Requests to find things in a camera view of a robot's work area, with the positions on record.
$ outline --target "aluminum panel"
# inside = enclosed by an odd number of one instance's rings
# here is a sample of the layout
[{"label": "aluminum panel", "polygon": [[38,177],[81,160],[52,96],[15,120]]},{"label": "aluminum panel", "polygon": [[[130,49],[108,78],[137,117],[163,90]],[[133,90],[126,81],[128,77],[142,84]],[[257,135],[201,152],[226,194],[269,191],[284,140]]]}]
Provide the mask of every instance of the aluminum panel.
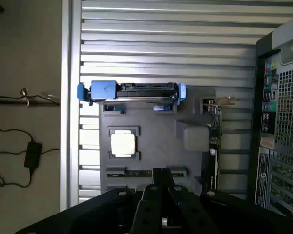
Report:
[{"label": "aluminum panel", "polygon": [[79,170],[80,185],[100,185],[100,170]]},{"label": "aluminum panel", "polygon": [[220,170],[247,170],[249,167],[248,155],[229,155],[221,154],[219,161]]},{"label": "aluminum panel", "polygon": [[145,34],[114,34],[114,33],[82,33],[85,41],[140,41],[140,42],[176,42],[205,44],[255,45],[261,37],[233,36],[191,36],[191,35],[145,35]]},{"label": "aluminum panel", "polygon": [[271,28],[82,23],[83,32],[264,36]]},{"label": "aluminum panel", "polygon": [[213,57],[167,57],[167,56],[123,56],[123,55],[81,55],[82,62],[160,63],[254,67],[253,59]]},{"label": "aluminum panel", "polygon": [[230,23],[285,23],[289,16],[244,16],[244,15],[197,15],[197,14],[162,14],[162,13],[127,13],[127,12],[93,12],[84,11],[85,20],[141,20],[141,21],[189,21],[189,22],[230,22]]},{"label": "aluminum panel", "polygon": [[210,56],[210,57],[239,57],[255,59],[255,47],[230,46],[182,46],[182,45],[155,45],[123,46],[123,45],[82,45],[81,52],[97,54],[137,54],[137,55],[169,55],[169,56]]},{"label": "aluminum panel", "polygon": [[99,150],[79,150],[79,165],[100,165]]},{"label": "aluminum panel", "polygon": [[218,181],[219,190],[246,190],[248,185],[248,176],[220,174]]},{"label": "aluminum panel", "polygon": [[[236,97],[223,109],[222,152],[232,155],[222,166],[245,169],[239,160],[249,151],[242,130],[251,122],[255,44],[293,17],[292,1],[63,0],[62,16],[61,209],[100,189],[99,106],[78,102],[80,82],[183,82]],[[244,189],[228,179],[222,190]]]},{"label": "aluminum panel", "polygon": [[293,14],[293,7],[252,6],[252,5],[209,5],[209,4],[173,4],[157,2],[126,1],[84,1],[83,10],[120,11],[120,12],[157,12],[157,13],[204,13],[204,14]]}]

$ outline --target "black cable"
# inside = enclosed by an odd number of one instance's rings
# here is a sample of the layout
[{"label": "black cable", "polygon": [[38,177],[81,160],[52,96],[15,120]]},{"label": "black cable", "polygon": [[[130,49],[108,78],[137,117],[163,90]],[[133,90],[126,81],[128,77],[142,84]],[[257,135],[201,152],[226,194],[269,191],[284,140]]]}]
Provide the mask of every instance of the black cable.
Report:
[{"label": "black cable", "polygon": [[0,96],[0,98],[5,98],[5,99],[23,99],[23,98],[41,98],[41,99],[44,99],[44,100],[47,100],[47,101],[50,101],[54,104],[56,104],[57,106],[59,106],[60,104],[58,102],[55,102],[49,98],[46,98],[46,97],[43,97],[43,96],[40,96],[40,95],[33,95],[33,96],[20,96],[20,97],[10,97],[10,96]]},{"label": "black cable", "polygon": [[[55,150],[60,150],[60,149],[58,149],[58,148],[56,148],[56,149],[50,149],[50,150],[41,152],[41,155],[46,154],[46,153],[49,153],[51,151],[55,151]],[[0,151],[0,155],[2,155],[2,154],[7,154],[7,155],[20,155],[20,154],[26,153],[26,152],[27,152],[27,150],[23,150],[23,151],[20,151],[20,152],[17,152],[17,153],[8,152],[8,151]]]},{"label": "black cable", "polygon": [[26,133],[27,135],[30,136],[30,138],[31,138],[31,142],[34,142],[34,138],[33,138],[33,136],[32,136],[29,132],[27,132],[27,131],[25,131],[25,130],[22,130],[22,129],[11,128],[11,129],[7,129],[7,130],[3,130],[3,129],[0,128],[0,131],[1,131],[1,132],[4,132],[4,133],[5,133],[5,132],[9,132],[9,131],[17,131],[17,132]]},{"label": "black cable", "polygon": [[31,184],[32,177],[33,177],[34,170],[29,169],[29,182],[26,185],[21,185],[18,183],[6,183],[2,176],[0,176],[0,187],[8,186],[8,185],[15,185],[21,188],[28,188]]},{"label": "black cable", "polygon": [[50,149],[50,150],[42,152],[41,154],[43,155],[43,154],[49,153],[49,152],[54,151],[54,150],[60,150],[60,149]]},{"label": "black cable", "polygon": [[18,153],[14,153],[14,152],[8,152],[8,151],[0,151],[0,155],[1,154],[8,154],[8,155],[20,155],[22,153],[26,153],[27,151],[26,150],[23,150],[21,152],[18,152]]}]

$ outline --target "black mount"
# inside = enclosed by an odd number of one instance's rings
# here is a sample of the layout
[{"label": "black mount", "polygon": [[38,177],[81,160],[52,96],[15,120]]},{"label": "black mount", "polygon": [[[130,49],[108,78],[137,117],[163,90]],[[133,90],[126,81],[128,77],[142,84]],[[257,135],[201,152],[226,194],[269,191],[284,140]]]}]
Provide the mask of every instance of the black mount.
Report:
[{"label": "black mount", "polygon": [[[162,219],[167,218],[167,226]],[[55,214],[17,234],[293,234],[293,219],[217,190],[197,196],[175,185],[170,169],[154,168],[153,184],[124,188]]]}]

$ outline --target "power adapter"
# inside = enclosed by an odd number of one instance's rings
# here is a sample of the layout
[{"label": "power adapter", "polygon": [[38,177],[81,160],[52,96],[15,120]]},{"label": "power adapter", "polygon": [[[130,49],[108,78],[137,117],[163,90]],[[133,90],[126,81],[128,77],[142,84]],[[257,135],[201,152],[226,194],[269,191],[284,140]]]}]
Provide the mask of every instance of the power adapter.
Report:
[{"label": "power adapter", "polygon": [[29,142],[27,145],[24,167],[29,168],[31,174],[39,166],[40,155],[42,151],[42,144],[36,142]]}]

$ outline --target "wall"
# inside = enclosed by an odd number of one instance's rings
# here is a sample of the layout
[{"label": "wall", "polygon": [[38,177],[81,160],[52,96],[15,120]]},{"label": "wall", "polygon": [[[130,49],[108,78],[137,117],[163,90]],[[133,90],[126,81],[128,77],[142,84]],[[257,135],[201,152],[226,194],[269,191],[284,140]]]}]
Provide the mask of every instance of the wall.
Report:
[{"label": "wall", "polygon": [[[60,94],[61,1],[0,0],[0,95],[31,95],[43,91]],[[0,106],[0,127],[29,131],[43,150],[59,148],[59,107]],[[25,150],[29,139],[22,133],[1,133],[0,150]],[[0,234],[13,233],[59,210],[59,152],[42,155],[32,185],[0,188]],[[0,173],[7,181],[28,182],[24,154],[0,155]]]}]

